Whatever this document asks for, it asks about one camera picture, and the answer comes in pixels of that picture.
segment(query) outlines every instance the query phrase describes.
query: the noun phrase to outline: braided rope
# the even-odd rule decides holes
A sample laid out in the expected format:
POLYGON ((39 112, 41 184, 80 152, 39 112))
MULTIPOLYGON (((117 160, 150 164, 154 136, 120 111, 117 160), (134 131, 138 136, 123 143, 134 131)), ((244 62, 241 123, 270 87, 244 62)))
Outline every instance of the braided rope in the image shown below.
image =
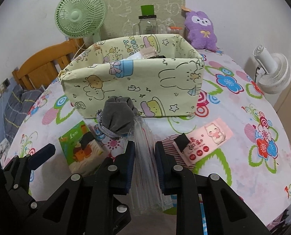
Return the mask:
POLYGON ((104 125, 102 125, 102 110, 98 110, 96 112, 96 120, 97 120, 97 124, 94 126, 94 133, 97 136, 105 134, 106 136, 108 136, 110 138, 119 138, 120 137, 120 135, 112 132, 110 129, 108 129, 104 125))

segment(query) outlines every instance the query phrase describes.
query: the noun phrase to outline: pink wet wipes packet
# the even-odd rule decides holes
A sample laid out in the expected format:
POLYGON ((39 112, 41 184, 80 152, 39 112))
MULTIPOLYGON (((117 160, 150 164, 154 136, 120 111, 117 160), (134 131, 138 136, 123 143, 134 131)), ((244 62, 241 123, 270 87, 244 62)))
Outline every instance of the pink wet wipes packet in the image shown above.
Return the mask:
POLYGON ((186 134, 190 142, 183 151, 179 150, 175 141, 173 145, 185 164, 190 166, 212 153, 232 136, 233 132, 230 128, 221 118, 217 118, 205 126, 186 134))

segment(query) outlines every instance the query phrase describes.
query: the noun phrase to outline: green straw cap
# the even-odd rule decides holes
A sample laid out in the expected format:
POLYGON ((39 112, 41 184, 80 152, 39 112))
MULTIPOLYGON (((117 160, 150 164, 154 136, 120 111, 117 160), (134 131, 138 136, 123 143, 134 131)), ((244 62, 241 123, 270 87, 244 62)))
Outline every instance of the green straw cap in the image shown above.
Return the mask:
POLYGON ((143 16, 154 15, 154 5, 142 5, 141 13, 143 16))

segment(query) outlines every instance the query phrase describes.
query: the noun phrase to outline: floral tablecloth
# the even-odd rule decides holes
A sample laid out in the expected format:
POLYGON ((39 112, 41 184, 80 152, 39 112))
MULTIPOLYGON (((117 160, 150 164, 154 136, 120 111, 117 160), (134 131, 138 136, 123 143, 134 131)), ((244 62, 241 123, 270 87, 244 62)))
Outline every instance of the floral tablecloth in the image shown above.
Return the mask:
MULTIPOLYGON (((267 225, 291 203, 288 137, 273 107, 240 66, 220 50, 199 52, 205 73, 195 114, 146 118, 146 122, 166 152, 184 165, 172 140, 221 118, 233 137, 190 169, 205 176, 219 174, 267 225)), ((33 154, 48 143, 56 147, 55 156, 31 174, 30 191, 37 201, 46 200, 71 175, 58 138, 81 120, 60 83, 54 81, 19 128, 5 163, 14 155, 33 154)), ((94 120, 85 122, 93 129, 94 120)), ((110 157, 123 152, 121 140, 104 136, 98 140, 110 157)))

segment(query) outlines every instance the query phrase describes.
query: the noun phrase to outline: blue wall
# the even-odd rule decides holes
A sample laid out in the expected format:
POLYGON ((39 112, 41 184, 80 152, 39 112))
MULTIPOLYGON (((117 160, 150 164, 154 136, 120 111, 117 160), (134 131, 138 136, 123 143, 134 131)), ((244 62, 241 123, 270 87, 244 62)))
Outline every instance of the blue wall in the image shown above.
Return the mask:
POLYGON ((3 125, 4 110, 5 110, 5 107, 7 105, 8 99, 10 98, 10 96, 12 94, 14 87, 17 85, 14 78, 10 78, 9 80, 10 80, 9 87, 5 90, 5 92, 0 97, 0 142, 2 140, 4 140, 4 138, 5 138, 4 125, 3 125))

